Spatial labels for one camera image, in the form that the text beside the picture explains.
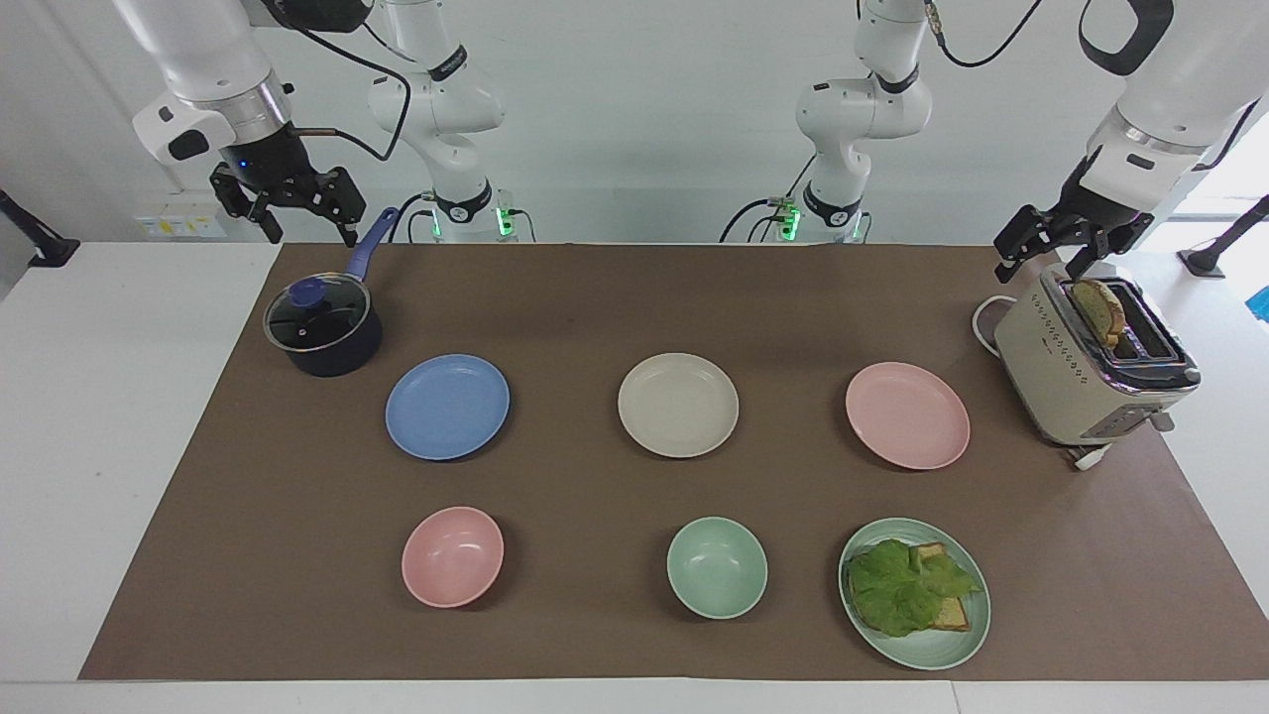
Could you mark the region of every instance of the wall socket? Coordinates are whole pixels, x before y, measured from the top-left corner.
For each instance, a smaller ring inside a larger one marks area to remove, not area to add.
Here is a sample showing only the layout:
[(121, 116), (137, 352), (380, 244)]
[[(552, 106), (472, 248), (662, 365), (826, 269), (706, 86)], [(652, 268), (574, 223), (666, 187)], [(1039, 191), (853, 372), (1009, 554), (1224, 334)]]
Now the wall socket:
[(231, 218), (220, 203), (171, 202), (136, 217), (150, 237), (228, 237)]

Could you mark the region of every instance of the pink bowl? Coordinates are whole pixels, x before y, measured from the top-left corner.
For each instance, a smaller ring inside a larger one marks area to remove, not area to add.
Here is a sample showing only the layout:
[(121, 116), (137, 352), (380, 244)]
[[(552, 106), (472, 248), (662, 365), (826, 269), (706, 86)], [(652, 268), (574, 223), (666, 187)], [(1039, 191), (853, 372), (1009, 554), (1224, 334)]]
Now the pink bowl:
[(859, 372), (846, 388), (846, 419), (859, 440), (905, 469), (942, 469), (970, 446), (970, 415), (956, 392), (904, 363)]
[(431, 607), (459, 607), (485, 595), (503, 569), (503, 531), (477, 509), (454, 506), (423, 520), (401, 553), (410, 595)]

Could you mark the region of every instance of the pot lid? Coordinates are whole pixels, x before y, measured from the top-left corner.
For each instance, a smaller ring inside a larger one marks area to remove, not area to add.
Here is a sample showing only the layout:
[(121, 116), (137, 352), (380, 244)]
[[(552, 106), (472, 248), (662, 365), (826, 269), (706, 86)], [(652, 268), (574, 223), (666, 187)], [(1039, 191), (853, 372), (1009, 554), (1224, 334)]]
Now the pot lid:
[(270, 341), (291, 351), (321, 349), (355, 330), (371, 309), (371, 293), (346, 273), (322, 273), (291, 283), (265, 311)]

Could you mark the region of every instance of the brown mat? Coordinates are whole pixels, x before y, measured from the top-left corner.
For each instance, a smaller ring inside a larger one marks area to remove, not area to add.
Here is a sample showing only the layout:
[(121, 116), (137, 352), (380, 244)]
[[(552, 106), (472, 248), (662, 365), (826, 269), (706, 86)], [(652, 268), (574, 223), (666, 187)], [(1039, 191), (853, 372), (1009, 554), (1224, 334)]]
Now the brown mat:
[[(1269, 623), (1162, 440), (1142, 430), (1084, 476), (1038, 440), (970, 332), (1000, 289), (990, 249), (385, 246), (383, 347), (317, 380), (260, 311), (345, 257), (282, 250), (82, 678), (1269, 678)], [(627, 370), (666, 350), (740, 392), (708, 457), (655, 458), (617, 419)], [(497, 365), (513, 411), (475, 457), (429, 464), (392, 445), (383, 405), (447, 351)], [(962, 396), (963, 459), (906, 473), (854, 438), (846, 383), (883, 360)], [(473, 606), (429, 610), (401, 547), (459, 503), (499, 521), (506, 564)], [(770, 561), (739, 620), (690, 615), (666, 582), (670, 538), (704, 515), (753, 529)], [(991, 634), (964, 666), (905, 670), (846, 620), (838, 557), (884, 516), (943, 528), (982, 567)]]

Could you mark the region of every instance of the white robotic arm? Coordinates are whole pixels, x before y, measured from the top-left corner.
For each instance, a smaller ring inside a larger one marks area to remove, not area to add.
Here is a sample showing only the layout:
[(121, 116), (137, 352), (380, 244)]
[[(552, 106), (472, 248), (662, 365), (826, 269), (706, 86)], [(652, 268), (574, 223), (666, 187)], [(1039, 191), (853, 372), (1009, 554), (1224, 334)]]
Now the white robotic arm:
[(996, 237), (1001, 282), (1058, 245), (1084, 246), (1067, 265), (1072, 276), (1110, 252), (1126, 252), (1176, 181), (1269, 89), (1269, 3), (1128, 3), (1137, 28), (1118, 52), (1080, 34), (1090, 60), (1127, 76), (1124, 91), (1057, 204), (1024, 205)]
[(930, 119), (933, 99), (917, 70), (925, 4), (867, 0), (860, 14), (855, 53), (872, 75), (815, 84), (798, 100), (798, 128), (815, 143), (816, 162), (798, 195), (801, 221), (796, 235), (786, 233), (789, 240), (853, 240), (872, 171), (855, 142), (911, 136)]
[[(133, 119), (155, 159), (174, 164), (220, 151), (225, 161), (211, 181), (231, 216), (247, 217), (277, 242), (282, 227), (269, 207), (305, 208), (331, 221), (352, 245), (365, 200), (343, 167), (317, 172), (310, 164), (291, 123), (289, 86), (274, 75), (240, 1), (113, 1), (168, 85)], [(369, 8), (339, 0), (305, 13), (313, 29), (355, 28)], [(327, 24), (332, 18), (338, 22)]]
[[(401, 138), (431, 174), (435, 233), (442, 241), (514, 240), (514, 223), (485, 175), (464, 133), (501, 126), (506, 115), (497, 90), (470, 66), (467, 49), (449, 36), (440, 0), (386, 0), (396, 49), (426, 67), (407, 72), (411, 101)], [(387, 131), (396, 127), (405, 88), (381, 77), (371, 86), (371, 110)]]

